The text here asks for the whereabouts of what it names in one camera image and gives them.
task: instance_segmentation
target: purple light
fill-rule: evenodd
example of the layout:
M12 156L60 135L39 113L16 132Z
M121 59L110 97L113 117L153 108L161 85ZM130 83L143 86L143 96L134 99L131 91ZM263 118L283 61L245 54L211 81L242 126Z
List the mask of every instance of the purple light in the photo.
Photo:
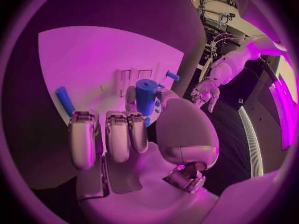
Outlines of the purple light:
M270 92L275 101L282 131L282 149L285 150L294 143L297 123L296 107L283 79L274 82Z

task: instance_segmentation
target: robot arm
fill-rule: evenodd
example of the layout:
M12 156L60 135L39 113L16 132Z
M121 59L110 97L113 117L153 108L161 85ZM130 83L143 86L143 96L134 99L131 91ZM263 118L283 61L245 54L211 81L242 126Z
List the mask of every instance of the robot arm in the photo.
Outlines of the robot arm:
M284 47L275 44L266 36L256 40L248 38L239 49L227 53L212 64L210 76L199 82L191 92L192 102L201 107L210 100L208 110L213 112L220 95L218 87L229 83L244 69L248 60L258 59L261 54L287 56Z

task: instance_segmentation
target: blue object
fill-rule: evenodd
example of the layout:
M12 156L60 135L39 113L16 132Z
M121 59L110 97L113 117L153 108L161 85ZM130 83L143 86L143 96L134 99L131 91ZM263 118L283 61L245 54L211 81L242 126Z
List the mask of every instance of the blue object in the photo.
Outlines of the blue object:
M158 84L158 86L159 86L160 88L162 88L162 89L165 88L165 86L164 86L164 85L161 85L161 84Z
M150 118L145 118L145 127L148 127L150 125Z
M157 107L160 107L160 101L156 101L156 102L155 102L155 105L156 105Z
M136 82L137 111L149 116L154 109L158 84L153 80L143 79Z
M179 76L176 75L176 74L174 74L174 73L172 73L172 72L170 72L170 71L167 71L167 72L166 72L166 76L168 76L168 77L174 79L175 81L179 81Z
M65 87L63 86L59 87L58 89L56 89L55 93L59 101L61 102L62 106L64 107L65 111L71 117L75 108L66 92Z

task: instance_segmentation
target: robotic forearm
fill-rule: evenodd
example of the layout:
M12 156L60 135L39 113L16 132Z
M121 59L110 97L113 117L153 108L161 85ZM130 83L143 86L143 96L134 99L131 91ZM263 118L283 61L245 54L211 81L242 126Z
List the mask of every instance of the robotic forearm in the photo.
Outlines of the robotic forearm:
M261 54L286 56L286 50L266 36L244 40L239 49L227 53L212 64L209 77L198 83L191 92L192 101L201 107L210 100L208 110L212 112L220 95L218 87L229 83L244 69L248 60L258 59Z

